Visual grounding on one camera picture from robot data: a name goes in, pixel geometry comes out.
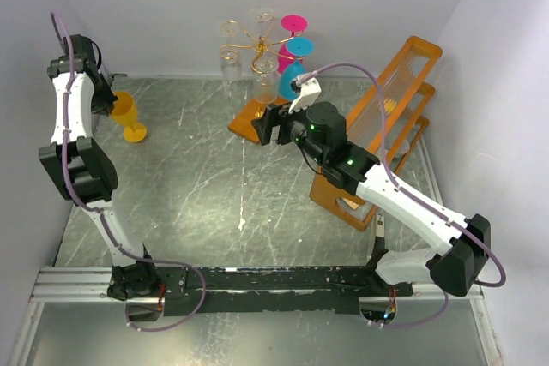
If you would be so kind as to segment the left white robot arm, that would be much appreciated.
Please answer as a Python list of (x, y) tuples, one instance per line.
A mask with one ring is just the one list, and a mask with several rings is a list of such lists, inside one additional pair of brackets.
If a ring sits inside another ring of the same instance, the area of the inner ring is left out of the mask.
[(112, 257), (108, 297), (152, 296), (160, 288), (160, 275), (117, 205), (118, 174), (93, 138), (92, 117), (111, 117), (130, 143), (143, 141), (147, 129), (138, 120), (133, 97), (113, 92), (101, 74), (94, 41), (74, 34), (62, 47), (63, 55), (47, 69), (56, 92), (56, 122), (50, 144), (39, 149), (39, 161), (60, 195), (87, 214), (106, 242)]

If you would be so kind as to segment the yellow plastic wine glass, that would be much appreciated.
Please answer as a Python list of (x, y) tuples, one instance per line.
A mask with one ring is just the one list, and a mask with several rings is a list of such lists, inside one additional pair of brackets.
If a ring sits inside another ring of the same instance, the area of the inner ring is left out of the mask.
[(123, 138), (130, 143), (138, 143), (147, 136), (147, 128), (138, 121), (138, 110), (134, 98), (127, 92), (114, 93), (117, 98), (111, 111), (111, 118), (123, 127)]

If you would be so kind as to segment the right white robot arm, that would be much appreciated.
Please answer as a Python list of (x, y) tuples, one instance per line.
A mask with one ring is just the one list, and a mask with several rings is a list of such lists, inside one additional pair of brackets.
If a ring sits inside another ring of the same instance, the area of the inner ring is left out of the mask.
[(297, 112), (268, 105), (251, 124), (261, 145), (278, 129), (277, 143), (295, 144), (331, 185), (382, 208), (427, 242), (425, 249), (373, 252), (364, 275), (368, 292), (380, 296), (400, 283), (433, 283), (456, 297), (468, 294), (488, 260), (486, 218), (455, 213), (393, 175), (377, 156), (348, 139), (346, 119), (329, 102)]

